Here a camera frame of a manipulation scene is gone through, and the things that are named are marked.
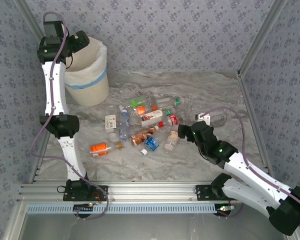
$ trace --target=gray marble surface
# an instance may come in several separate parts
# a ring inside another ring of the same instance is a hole
[[[262,167],[259,150],[248,117],[247,109],[234,72],[113,72],[108,73],[109,95],[107,99],[93,107],[78,105],[67,96],[70,114],[80,120],[77,133],[80,156],[88,176],[92,180],[202,180],[211,181],[223,170],[204,160],[194,143],[180,139],[174,151],[167,154],[163,145],[170,128],[163,127],[155,133],[160,147],[155,152],[143,156],[143,146],[125,145],[122,150],[93,158],[90,146],[107,141],[105,115],[118,114],[121,102],[143,95],[149,99],[162,96],[184,97],[185,104],[176,108],[177,117],[186,119],[189,125],[195,122],[195,114],[219,106],[236,109],[243,119],[246,131],[246,152],[248,159]],[[141,130],[140,121],[131,119],[130,133]],[[232,112],[211,113],[214,134],[242,149],[242,132],[238,119]],[[54,136],[50,136],[46,155],[62,156],[62,150]],[[36,179],[65,180],[66,165],[57,159],[42,162]]]

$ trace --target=wall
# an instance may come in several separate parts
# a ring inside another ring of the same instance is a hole
[[[276,177],[300,186],[300,0],[288,1],[244,79]]]
[[[26,0],[108,47],[109,70],[237,70],[273,0]]]
[[[30,144],[46,102],[38,43],[13,1],[0,0],[0,239],[34,158]]]

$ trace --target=white trash bin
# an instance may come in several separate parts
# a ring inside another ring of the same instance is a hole
[[[109,93],[107,47],[101,41],[89,39],[88,46],[72,55],[72,64],[64,77],[65,88],[83,106],[100,104]],[[70,63],[71,57],[68,57],[66,65]]]

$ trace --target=copper-colored bottle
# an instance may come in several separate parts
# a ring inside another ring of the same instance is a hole
[[[131,144],[132,146],[137,146],[139,144],[142,144],[145,139],[149,138],[154,134],[155,131],[159,129],[158,126],[154,126],[152,128],[148,128],[146,130],[141,130],[140,132],[136,133],[135,135],[132,135],[131,138]]]

